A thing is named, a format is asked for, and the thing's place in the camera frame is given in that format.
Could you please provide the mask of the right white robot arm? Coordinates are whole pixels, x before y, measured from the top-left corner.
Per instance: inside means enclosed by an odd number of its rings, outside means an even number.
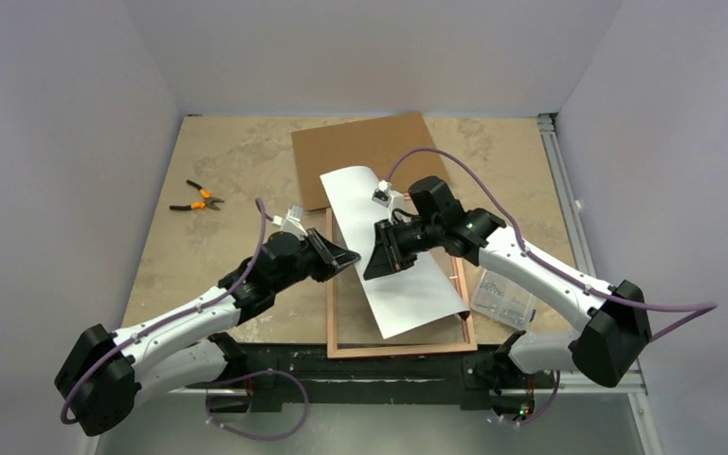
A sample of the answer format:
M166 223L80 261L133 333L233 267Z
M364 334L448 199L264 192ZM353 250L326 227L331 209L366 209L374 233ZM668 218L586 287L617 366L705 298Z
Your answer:
M516 386L532 373L568 370L612 388L652 339L637 285L623 281L613 286L582 274L525 242L504 218L487 209L464 209L437 176L409 187L415 213L398 207L402 198L385 180L375 187L373 201L387 208L388 215L373 226L373 252L363 280L404 272L420 254L440 247L517 284L570 323L568 332L519 331L502 343L494 361L501 383Z

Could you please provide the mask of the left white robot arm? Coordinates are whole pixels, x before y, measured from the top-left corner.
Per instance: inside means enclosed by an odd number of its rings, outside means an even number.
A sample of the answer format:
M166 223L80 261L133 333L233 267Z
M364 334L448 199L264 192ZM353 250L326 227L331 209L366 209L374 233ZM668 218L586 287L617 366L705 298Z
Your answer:
M304 235L275 232L259 237L252 256L180 307L115 331L101 324L84 330L54 379L64 399L61 422L96 436L158 394L248 385L256 374L226 331L267 311L292 285L328 282L359 259L313 228Z

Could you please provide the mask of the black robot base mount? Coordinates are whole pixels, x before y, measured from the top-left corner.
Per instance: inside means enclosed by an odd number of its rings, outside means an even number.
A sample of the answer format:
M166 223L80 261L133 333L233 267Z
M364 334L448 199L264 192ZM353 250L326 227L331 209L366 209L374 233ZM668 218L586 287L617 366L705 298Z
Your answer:
M338 360L318 344L238 343L226 333L209 337L222 371L209 387L209 408L235 409L226 390L240 391L253 412L285 404L445 405L494 410L525 419L536 394L551 391L554 373L522 373L504 349L474 353Z

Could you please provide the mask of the sunset landscape photo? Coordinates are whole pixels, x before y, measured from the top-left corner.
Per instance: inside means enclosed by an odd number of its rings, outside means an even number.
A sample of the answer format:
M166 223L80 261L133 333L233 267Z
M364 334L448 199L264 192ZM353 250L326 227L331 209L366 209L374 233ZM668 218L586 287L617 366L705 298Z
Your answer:
M374 224L389 217L387 207L373 201L379 179L365 166L351 166L320 176L346 246L359 253L358 278L373 255ZM384 338L444 317L469 313L454 284L428 252L422 252L406 271L361 280L375 321Z

